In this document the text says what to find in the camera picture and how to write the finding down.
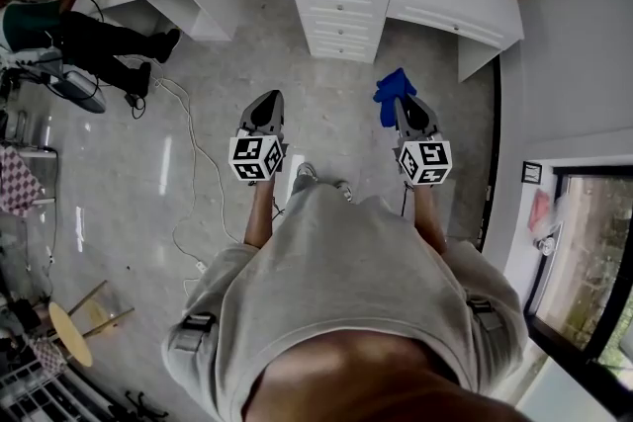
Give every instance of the pink object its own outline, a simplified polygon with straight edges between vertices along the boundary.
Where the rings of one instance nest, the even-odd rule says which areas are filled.
[[[26,218],[41,191],[42,185],[16,149],[0,147],[0,210]]]
[[[532,210],[530,211],[530,219],[527,228],[532,232],[536,232],[539,222],[545,218],[550,212],[550,196],[541,189],[537,189],[532,202]]]

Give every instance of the small sign on wall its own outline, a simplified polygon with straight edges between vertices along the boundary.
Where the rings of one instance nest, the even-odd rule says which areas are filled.
[[[521,175],[522,183],[530,183],[532,185],[541,184],[541,172],[543,166],[534,162],[523,162],[523,174]]]

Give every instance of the concrete floor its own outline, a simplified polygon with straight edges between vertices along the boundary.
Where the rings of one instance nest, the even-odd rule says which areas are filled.
[[[391,151],[397,134],[381,128],[379,106],[372,101],[376,81],[400,66],[435,109],[451,141],[450,180],[434,190],[444,228],[451,237],[474,239],[491,159],[492,70],[486,67],[457,83],[456,37],[395,20],[387,22],[373,65],[312,58],[293,0],[256,0],[252,20],[233,42],[184,40],[163,66],[164,76],[191,94],[198,143],[220,166],[228,231],[242,236],[252,196],[226,164],[228,139],[241,110],[271,89],[284,94],[290,143],[277,181],[277,203],[286,202],[293,157],[305,156],[320,175],[348,180],[355,199],[382,195],[400,212],[403,180]],[[154,67],[156,77],[160,72]],[[150,90],[147,111],[138,121],[119,90],[103,91],[108,111],[101,116],[41,87],[28,87],[21,97],[34,142],[47,142],[60,152],[52,299],[70,308],[107,279],[111,287],[102,304],[113,311],[130,306],[136,311],[114,332],[90,339],[95,364],[86,376],[116,398],[127,389],[143,390],[155,406],[171,413],[172,422],[208,420],[167,375],[159,349],[181,313],[183,280],[199,275],[195,261],[179,252],[171,237],[193,198],[187,118],[177,99],[161,89]],[[50,171],[45,180],[51,183]],[[203,157],[198,157],[195,189],[193,214],[175,236],[185,251],[210,259],[229,240],[222,228],[218,178]],[[41,266],[47,262],[46,248],[52,247],[54,224],[53,207],[33,211],[28,220],[35,291],[49,288]],[[16,258],[18,275],[12,283],[29,291],[29,282],[20,282],[28,280],[24,257]],[[80,316],[81,325],[88,327],[87,320]]]

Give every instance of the chair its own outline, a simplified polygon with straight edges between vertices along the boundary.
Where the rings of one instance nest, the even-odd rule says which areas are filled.
[[[95,336],[100,332],[103,332],[106,328],[115,325],[122,318],[132,313],[135,309],[131,308],[123,313],[118,314],[117,316],[110,318],[106,322],[98,325],[94,329],[81,334],[75,324],[72,322],[70,317],[72,314],[77,311],[81,306],[83,306],[88,300],[90,300],[94,294],[96,294],[102,287],[104,287],[108,283],[107,280],[101,282],[97,287],[95,287],[92,291],[90,291],[81,301],[74,305],[72,309],[68,312],[64,311],[61,306],[59,306],[56,302],[51,302],[48,305],[48,313],[50,314],[50,321],[52,322],[52,326],[57,333],[57,337],[61,340],[66,350],[72,355],[79,364],[90,368],[92,366],[92,353],[88,348],[88,343],[86,339],[91,336]]]

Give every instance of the stool leg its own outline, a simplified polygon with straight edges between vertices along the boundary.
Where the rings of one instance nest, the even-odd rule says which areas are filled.
[[[116,322],[118,322],[119,320],[121,320],[124,316],[129,315],[130,313],[132,313],[135,309],[128,309],[127,311],[124,311],[123,313],[115,316],[114,318],[111,318],[110,320],[108,320],[107,322],[102,323],[101,325],[99,325],[98,327],[95,327],[94,329],[92,329],[91,331],[86,332],[83,337],[84,339],[89,338],[90,336],[94,336],[95,334],[99,334],[102,330],[104,330],[106,327],[110,326],[110,325],[114,325]]]
[[[85,298],[83,298],[81,301],[76,303],[75,307],[73,307],[70,311],[68,311],[68,316],[72,315],[72,313],[74,313],[77,309],[79,309],[81,306],[83,306],[85,304],[86,300],[88,300],[90,297],[92,297],[94,294],[96,294],[99,291],[99,289],[101,289],[107,283],[108,283],[108,280],[104,280],[97,287],[95,287],[92,291],[90,291]]]

